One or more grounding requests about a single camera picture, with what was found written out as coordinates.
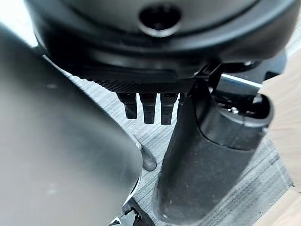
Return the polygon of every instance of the screw hole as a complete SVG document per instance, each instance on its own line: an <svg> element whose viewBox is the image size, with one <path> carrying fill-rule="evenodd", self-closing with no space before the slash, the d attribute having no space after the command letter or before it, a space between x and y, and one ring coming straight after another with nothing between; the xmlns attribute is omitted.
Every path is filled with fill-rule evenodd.
<svg viewBox="0 0 301 226"><path fill-rule="evenodd" d="M167 37L179 28L180 11L170 4L155 5L144 9L140 15L140 28L153 37Z"/></svg>

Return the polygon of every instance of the black plastic housing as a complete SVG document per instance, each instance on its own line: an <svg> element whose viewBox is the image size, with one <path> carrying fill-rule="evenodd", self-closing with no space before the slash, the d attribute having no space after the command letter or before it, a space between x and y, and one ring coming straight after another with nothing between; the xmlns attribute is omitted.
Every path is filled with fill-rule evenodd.
<svg viewBox="0 0 301 226"><path fill-rule="evenodd" d="M221 110L199 85L181 109L153 196L158 218L170 224L194 224L209 214L236 184L273 117L266 97L257 109L263 114L250 118Z"/></svg>
<svg viewBox="0 0 301 226"><path fill-rule="evenodd" d="M91 80L152 83L192 78L212 60L274 56L293 32L300 1L260 0L218 26L162 39L93 23L59 0L26 3L39 43L61 68Z"/></svg>

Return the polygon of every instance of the light wood floor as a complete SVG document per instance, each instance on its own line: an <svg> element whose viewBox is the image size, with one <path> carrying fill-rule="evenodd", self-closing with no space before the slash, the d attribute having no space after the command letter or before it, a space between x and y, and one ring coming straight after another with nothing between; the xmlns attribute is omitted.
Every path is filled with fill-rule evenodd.
<svg viewBox="0 0 301 226"><path fill-rule="evenodd" d="M289 58L283 75L264 82L261 93L272 99L276 110L269 135L301 191L301 50Z"/></svg>
<svg viewBox="0 0 301 226"><path fill-rule="evenodd" d="M283 75L264 83L261 93L274 102L270 133L294 186L254 226L301 226L301 50Z"/></svg>

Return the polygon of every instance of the black tube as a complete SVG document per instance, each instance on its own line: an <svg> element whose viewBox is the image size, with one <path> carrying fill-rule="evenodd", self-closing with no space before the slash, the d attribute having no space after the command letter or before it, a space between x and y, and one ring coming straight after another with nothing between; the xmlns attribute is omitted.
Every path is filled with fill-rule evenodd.
<svg viewBox="0 0 301 226"><path fill-rule="evenodd" d="M162 221L197 223L235 185L273 116L266 97L252 110L256 118L220 109L206 85L198 84L182 107L154 192Z"/></svg>

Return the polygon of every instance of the metal screw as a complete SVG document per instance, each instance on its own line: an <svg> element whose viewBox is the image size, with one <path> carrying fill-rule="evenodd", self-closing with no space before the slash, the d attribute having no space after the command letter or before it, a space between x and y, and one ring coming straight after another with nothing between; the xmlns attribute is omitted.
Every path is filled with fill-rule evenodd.
<svg viewBox="0 0 301 226"><path fill-rule="evenodd" d="M239 110L235 107L232 107L232 108L228 109L228 112L232 112L233 114L238 114Z"/></svg>
<svg viewBox="0 0 301 226"><path fill-rule="evenodd" d="M244 65L245 65L245 66L250 66L250 65L252 65L252 64L254 64L254 61L247 61L247 62L244 62Z"/></svg>

